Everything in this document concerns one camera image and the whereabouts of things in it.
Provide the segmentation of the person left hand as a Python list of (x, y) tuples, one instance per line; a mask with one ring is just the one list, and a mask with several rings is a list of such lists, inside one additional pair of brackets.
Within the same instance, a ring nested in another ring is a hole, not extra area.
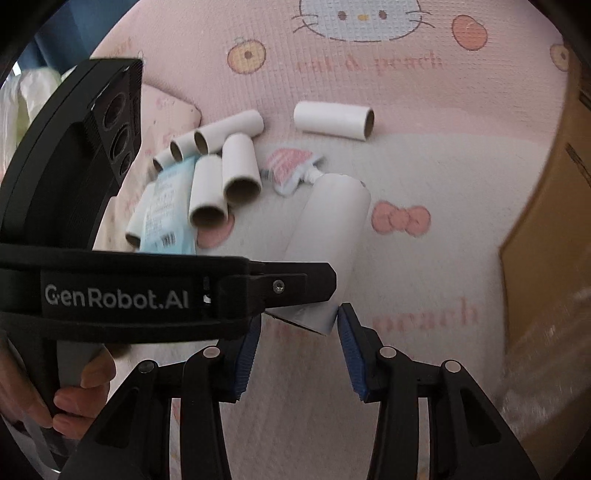
[(106, 348), (83, 369), (78, 386), (58, 390), (51, 416), (37, 390), (26, 377), (8, 343), (1, 340), (1, 416), (15, 424), (26, 417), (43, 428), (53, 428), (66, 438), (80, 440), (106, 405), (110, 382), (116, 375), (113, 357)]

